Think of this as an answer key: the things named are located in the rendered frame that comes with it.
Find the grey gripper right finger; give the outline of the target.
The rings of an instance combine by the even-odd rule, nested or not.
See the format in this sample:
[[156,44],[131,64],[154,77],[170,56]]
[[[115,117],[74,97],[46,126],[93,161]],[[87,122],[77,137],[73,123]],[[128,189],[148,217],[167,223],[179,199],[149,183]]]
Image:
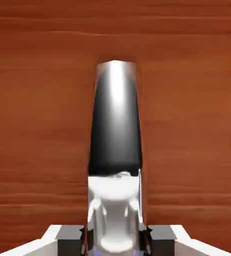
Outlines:
[[141,232],[141,256],[231,256],[193,239],[182,225],[148,225]]

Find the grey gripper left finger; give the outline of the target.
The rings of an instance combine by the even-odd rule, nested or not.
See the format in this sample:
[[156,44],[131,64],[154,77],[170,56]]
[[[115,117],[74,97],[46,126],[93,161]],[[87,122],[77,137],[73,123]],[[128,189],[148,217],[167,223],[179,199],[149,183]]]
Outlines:
[[83,225],[50,225],[40,239],[0,253],[0,256],[84,256]]

